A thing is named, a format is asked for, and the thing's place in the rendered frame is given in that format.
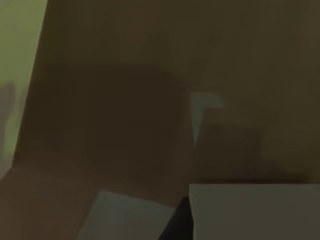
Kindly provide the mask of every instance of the black object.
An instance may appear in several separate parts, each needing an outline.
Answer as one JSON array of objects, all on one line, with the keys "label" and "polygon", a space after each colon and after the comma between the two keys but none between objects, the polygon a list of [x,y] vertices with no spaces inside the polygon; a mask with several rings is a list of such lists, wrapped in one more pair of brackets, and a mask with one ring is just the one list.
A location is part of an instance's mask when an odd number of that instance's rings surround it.
[{"label": "black object", "polygon": [[192,240],[194,220],[188,197],[185,197],[176,208],[158,240]]}]

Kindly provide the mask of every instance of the gray surface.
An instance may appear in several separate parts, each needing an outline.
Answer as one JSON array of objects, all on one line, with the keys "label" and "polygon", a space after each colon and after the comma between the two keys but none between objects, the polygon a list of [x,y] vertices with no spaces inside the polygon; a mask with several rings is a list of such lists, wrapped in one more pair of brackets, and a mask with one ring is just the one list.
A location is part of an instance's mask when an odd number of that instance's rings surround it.
[{"label": "gray surface", "polygon": [[151,201],[100,192],[78,240],[156,240],[174,210]]},{"label": "gray surface", "polygon": [[320,239],[320,185],[191,185],[197,240]]}]

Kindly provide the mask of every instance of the green surface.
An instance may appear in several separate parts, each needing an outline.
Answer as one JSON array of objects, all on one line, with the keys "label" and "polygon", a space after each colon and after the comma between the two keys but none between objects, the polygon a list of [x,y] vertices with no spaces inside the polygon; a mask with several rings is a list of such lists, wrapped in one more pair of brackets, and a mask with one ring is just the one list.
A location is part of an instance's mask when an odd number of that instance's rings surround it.
[{"label": "green surface", "polygon": [[46,3],[46,0],[0,0],[0,89],[14,86],[12,96],[3,91],[0,96],[2,109],[13,102],[8,116],[0,115],[0,134],[4,135],[0,168],[8,166],[17,145]]}]

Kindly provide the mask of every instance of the yellow-green surface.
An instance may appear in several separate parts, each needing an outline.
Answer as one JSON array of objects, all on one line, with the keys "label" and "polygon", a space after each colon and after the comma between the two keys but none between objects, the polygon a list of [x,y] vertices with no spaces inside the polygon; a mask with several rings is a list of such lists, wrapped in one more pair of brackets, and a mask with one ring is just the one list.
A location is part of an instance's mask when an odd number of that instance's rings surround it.
[{"label": "yellow-green surface", "polygon": [[0,0],[0,174],[16,148],[46,3]]}]

